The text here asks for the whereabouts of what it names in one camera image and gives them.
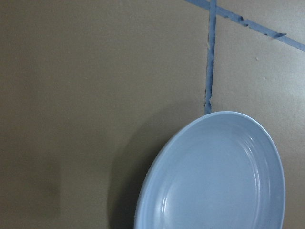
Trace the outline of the blue plate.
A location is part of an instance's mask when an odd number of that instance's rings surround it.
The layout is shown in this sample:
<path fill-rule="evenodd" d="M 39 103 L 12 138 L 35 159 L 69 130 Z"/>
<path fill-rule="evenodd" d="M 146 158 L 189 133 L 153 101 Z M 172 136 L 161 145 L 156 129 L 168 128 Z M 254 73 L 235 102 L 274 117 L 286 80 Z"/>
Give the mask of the blue plate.
<path fill-rule="evenodd" d="M 285 178 L 277 148 L 232 111 L 188 124 L 162 148 L 141 188 L 136 229 L 280 229 Z"/>

